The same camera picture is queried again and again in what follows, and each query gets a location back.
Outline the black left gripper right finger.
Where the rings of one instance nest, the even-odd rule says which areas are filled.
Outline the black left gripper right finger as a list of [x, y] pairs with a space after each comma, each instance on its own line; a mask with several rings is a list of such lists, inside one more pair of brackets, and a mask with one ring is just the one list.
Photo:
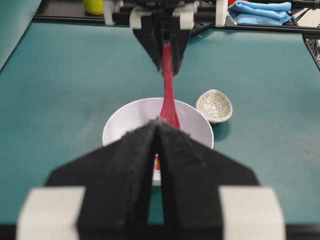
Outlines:
[[164, 218], [178, 239], [285, 239], [277, 195], [251, 168], [163, 122], [157, 133]]

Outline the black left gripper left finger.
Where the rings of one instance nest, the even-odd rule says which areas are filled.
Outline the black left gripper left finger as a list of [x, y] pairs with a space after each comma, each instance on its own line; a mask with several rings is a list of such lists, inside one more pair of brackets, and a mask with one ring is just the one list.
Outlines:
[[125, 240], [148, 224], [159, 123], [66, 163], [33, 188], [18, 240]]

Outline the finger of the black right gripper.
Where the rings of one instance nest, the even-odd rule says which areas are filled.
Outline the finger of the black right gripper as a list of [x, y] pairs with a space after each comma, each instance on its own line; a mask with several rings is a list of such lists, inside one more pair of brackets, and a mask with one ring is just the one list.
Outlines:
[[174, 75], [179, 73], [191, 33], [191, 29], [181, 30], [179, 22], [170, 23], [170, 45]]
[[152, 17], [141, 18], [141, 29], [133, 29], [133, 34], [150, 56], [158, 72], [163, 67], [163, 31], [160, 23]]

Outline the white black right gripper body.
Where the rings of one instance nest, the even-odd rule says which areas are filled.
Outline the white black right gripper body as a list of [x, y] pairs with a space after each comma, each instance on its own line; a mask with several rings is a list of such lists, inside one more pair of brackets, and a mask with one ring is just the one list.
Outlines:
[[177, 20], [180, 29], [192, 29], [198, 23], [224, 27], [228, 15], [227, 0], [215, 0], [208, 6], [199, 0], [104, 0], [103, 7], [106, 25], [132, 29], [141, 29], [146, 17], [156, 24]]

